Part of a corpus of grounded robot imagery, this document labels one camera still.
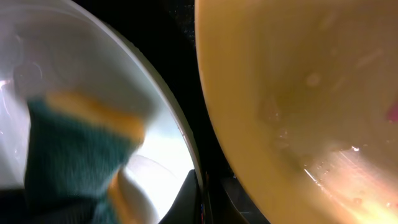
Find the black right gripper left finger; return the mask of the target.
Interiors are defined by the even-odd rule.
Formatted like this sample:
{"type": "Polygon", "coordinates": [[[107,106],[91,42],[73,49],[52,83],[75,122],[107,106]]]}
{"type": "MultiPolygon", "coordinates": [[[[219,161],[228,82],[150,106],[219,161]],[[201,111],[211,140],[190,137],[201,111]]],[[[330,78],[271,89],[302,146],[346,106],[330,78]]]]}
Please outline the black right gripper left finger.
{"type": "Polygon", "coordinates": [[[170,210],[159,224],[202,224],[201,194],[194,170],[187,174],[170,210]]]}

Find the yellow plate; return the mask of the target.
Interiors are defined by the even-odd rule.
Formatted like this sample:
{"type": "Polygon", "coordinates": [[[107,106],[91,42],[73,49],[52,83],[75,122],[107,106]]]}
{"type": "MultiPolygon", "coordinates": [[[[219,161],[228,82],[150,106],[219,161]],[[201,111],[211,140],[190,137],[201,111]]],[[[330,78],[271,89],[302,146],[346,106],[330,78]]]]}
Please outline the yellow plate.
{"type": "Polygon", "coordinates": [[[397,222],[397,0],[200,0],[200,79],[271,223],[397,222]]]}

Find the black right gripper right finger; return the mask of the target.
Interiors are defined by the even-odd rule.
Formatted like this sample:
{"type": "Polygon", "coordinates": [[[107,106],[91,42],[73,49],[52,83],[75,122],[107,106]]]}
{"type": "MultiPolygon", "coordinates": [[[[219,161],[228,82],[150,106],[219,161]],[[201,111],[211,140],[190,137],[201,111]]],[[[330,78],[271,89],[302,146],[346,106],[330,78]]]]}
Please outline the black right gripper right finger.
{"type": "Polygon", "coordinates": [[[206,177],[206,222],[211,224],[270,224],[236,176],[206,177]]]}

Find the mint green plate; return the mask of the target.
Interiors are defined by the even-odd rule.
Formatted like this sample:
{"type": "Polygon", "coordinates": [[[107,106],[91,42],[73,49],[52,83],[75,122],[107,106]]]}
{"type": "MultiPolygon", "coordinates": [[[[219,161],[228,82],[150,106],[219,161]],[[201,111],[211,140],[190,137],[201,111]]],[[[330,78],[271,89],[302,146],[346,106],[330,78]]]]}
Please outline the mint green plate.
{"type": "MultiPolygon", "coordinates": [[[[54,3],[2,1],[1,29],[16,41],[16,59],[7,63],[10,71],[39,74],[39,79],[29,79],[20,92],[26,105],[29,99],[50,92],[77,92],[138,116],[146,131],[157,103],[146,93],[145,84],[136,80],[132,55],[107,28],[54,3]]],[[[123,195],[124,167],[118,173],[118,184],[138,219],[134,209],[144,213],[146,203],[133,205],[123,195]]],[[[1,192],[1,222],[39,223],[29,213],[25,188],[1,192]]]]}

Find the green yellow sponge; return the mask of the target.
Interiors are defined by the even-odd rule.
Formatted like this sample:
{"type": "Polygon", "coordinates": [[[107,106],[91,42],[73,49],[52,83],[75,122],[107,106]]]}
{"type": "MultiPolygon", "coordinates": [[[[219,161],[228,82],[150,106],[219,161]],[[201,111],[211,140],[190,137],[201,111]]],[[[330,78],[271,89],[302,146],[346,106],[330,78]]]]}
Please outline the green yellow sponge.
{"type": "Polygon", "coordinates": [[[142,144],[144,122],[77,92],[27,102],[25,198],[34,222],[137,223],[118,173],[142,144]]]}

